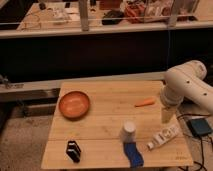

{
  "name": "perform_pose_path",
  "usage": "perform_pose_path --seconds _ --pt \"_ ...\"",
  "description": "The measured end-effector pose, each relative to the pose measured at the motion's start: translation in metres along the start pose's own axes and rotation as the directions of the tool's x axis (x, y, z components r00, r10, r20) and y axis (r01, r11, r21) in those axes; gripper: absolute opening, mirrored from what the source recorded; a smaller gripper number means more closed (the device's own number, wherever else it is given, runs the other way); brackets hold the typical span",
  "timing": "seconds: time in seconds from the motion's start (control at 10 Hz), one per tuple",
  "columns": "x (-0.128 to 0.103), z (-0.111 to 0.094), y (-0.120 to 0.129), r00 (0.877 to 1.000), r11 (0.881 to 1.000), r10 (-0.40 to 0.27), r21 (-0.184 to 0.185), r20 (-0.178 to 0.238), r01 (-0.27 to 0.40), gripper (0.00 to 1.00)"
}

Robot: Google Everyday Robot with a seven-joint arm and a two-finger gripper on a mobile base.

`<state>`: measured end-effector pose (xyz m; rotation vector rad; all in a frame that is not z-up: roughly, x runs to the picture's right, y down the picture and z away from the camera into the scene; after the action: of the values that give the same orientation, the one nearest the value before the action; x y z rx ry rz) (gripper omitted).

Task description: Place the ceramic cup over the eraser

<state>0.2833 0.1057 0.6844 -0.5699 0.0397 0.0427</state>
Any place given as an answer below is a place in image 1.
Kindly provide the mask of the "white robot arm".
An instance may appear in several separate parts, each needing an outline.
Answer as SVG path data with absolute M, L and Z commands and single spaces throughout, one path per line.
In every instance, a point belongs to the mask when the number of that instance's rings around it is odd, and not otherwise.
M 164 73 L 165 86 L 160 91 L 163 123 L 171 120 L 185 98 L 213 114 L 213 87 L 203 81 L 206 75 L 205 65 L 198 60 L 176 65 Z

